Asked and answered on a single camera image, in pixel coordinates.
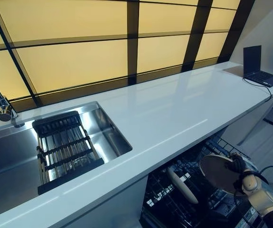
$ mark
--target wire rack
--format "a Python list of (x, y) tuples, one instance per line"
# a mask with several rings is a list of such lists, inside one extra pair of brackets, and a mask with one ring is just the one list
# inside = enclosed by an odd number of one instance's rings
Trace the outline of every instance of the wire rack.
[[(227, 214), (231, 213), (235, 207), (232, 196), (213, 187), (200, 171), (199, 161), (211, 153), (226, 157), (239, 153), (249, 158), (217, 135), (208, 138), (149, 175), (144, 198), (146, 210), (167, 227), (178, 228), (198, 227), (207, 218), (209, 210), (222, 210), (220, 208), (225, 204)], [(166, 174), (167, 167), (174, 170), (194, 193), (198, 205), (189, 203), (176, 189)]]
[(77, 111), (33, 122), (38, 134), (38, 193), (102, 165)]

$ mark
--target black laptop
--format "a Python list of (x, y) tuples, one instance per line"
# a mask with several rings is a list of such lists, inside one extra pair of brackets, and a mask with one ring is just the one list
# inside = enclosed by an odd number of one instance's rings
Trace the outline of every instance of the black laptop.
[(267, 87), (273, 86), (273, 75), (261, 71), (261, 45), (244, 48), (244, 78)]

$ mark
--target sink basin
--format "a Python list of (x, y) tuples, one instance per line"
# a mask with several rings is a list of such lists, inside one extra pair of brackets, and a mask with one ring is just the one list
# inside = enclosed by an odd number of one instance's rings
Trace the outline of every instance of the sink basin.
[[(97, 102), (66, 112), (70, 111), (78, 111), (82, 125), (104, 163), (132, 150)], [(26, 122), (20, 128), (10, 127), (0, 131), (0, 214), (38, 195), (38, 137), (32, 122)]]

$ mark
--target chrome faucet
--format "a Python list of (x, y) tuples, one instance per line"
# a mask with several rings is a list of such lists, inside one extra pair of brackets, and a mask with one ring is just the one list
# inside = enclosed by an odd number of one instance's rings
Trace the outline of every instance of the chrome faucet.
[(18, 114), (13, 108), (13, 106), (10, 104), (8, 99), (5, 96), (3, 96), (0, 92), (0, 120), (4, 122), (11, 120), (12, 122), (14, 122), (13, 123), (14, 126), (19, 127), (15, 122), (15, 119), (17, 117)]

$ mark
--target white countertop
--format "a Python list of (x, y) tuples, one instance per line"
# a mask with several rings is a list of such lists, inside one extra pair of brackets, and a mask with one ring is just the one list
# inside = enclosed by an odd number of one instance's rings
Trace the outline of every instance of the white countertop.
[(0, 214), (0, 228), (64, 225), (266, 101), (265, 88), (223, 71), (235, 66), (221, 63), (20, 113), (28, 121), (97, 101), (133, 150)]

